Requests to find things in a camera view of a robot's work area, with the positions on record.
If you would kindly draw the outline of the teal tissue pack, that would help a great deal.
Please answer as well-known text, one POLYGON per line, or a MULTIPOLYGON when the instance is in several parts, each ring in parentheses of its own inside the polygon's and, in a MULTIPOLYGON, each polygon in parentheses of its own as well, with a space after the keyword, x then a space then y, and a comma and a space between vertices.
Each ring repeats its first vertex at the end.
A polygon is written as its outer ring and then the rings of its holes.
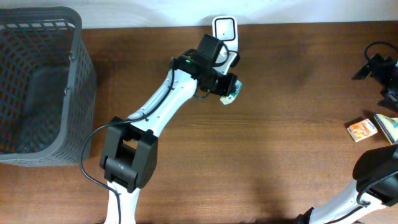
POLYGON ((222 96, 220 98, 220 101, 222 102, 222 104, 224 104, 224 105, 231 104, 239 95, 239 92, 242 89, 243 84, 239 80, 236 80, 234 83, 234 87, 235 87, 235 91, 233 91, 228 96, 222 96))

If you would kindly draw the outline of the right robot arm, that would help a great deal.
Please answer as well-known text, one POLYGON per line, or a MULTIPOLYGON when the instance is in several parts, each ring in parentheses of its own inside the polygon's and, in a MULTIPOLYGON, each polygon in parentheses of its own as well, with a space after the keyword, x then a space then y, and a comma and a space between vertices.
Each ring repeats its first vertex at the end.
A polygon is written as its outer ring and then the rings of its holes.
MULTIPOLYGON (((381 106, 397 111, 397 60, 375 54, 354 76, 375 78, 383 87, 381 106)), ((397 144, 366 151, 357 160, 349 186, 329 202, 308 209, 293 222, 357 223, 376 210, 397 203, 397 144)))

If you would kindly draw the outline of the yellow snack bag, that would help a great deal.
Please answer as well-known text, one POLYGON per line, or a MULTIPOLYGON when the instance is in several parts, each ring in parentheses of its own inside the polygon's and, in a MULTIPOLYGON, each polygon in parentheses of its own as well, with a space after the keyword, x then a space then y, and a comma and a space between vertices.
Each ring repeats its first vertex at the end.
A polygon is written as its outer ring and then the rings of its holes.
POLYGON ((378 113, 374 113, 374 117, 390 144, 397 144, 397 118, 390 118, 378 113))

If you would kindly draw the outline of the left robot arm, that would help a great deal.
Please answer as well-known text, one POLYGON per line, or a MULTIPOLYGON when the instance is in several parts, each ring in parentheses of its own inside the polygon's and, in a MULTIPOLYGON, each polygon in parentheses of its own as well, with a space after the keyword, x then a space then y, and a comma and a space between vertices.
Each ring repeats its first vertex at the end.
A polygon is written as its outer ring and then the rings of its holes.
POLYGON ((239 59, 238 36, 205 34, 196 49, 171 60, 163 84, 140 109, 111 120, 99 161, 109 190, 106 223, 135 223, 139 192, 157 166, 159 136, 186 101, 198 90, 224 105, 236 99, 242 84, 229 69, 239 59))

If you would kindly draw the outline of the orange tissue pack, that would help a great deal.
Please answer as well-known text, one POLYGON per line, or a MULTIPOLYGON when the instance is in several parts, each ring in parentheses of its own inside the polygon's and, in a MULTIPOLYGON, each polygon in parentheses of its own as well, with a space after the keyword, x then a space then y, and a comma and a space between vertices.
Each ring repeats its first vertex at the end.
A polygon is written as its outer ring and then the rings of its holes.
POLYGON ((376 126, 368 118, 350 125, 347 128, 347 131, 353 138, 354 142, 359 142, 367 139, 377 134, 378 132, 376 126))

